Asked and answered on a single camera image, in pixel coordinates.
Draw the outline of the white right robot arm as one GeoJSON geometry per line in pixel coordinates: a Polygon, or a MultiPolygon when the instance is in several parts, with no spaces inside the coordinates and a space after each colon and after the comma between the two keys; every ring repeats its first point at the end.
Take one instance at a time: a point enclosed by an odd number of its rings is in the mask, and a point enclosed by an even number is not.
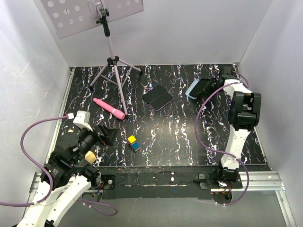
{"type": "Polygon", "coordinates": [[[232,66],[224,65],[219,69],[218,77],[199,81],[200,89],[196,95],[209,98],[214,92],[223,90],[232,99],[228,113],[229,139],[225,154],[214,173],[214,182],[220,188],[237,181],[242,149],[260,119],[261,94],[250,91],[236,75],[232,66]]]}

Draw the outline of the light blue phone case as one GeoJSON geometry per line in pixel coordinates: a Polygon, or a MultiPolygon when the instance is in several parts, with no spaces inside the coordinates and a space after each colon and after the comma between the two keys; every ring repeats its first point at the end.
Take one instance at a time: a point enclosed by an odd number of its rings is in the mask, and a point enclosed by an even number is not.
{"type": "Polygon", "coordinates": [[[190,95],[191,91],[194,89],[194,87],[197,85],[197,83],[199,82],[199,79],[195,79],[191,85],[189,86],[189,88],[187,89],[187,91],[185,92],[185,95],[188,97],[188,98],[191,98],[193,100],[196,100],[197,97],[193,97],[190,95]]]}

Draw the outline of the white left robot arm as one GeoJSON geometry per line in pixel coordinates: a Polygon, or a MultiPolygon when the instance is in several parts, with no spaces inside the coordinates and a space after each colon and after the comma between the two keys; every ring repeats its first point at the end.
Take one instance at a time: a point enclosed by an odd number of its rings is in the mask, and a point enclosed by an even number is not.
{"type": "Polygon", "coordinates": [[[94,145],[111,146],[118,133],[116,128],[98,125],[92,130],[82,128],[77,134],[73,131],[64,134],[51,153],[42,173],[34,199],[47,195],[43,202],[31,205],[19,227],[56,227],[64,214],[75,201],[88,189],[96,189],[102,184],[102,174],[88,162],[77,167],[94,145]]]}

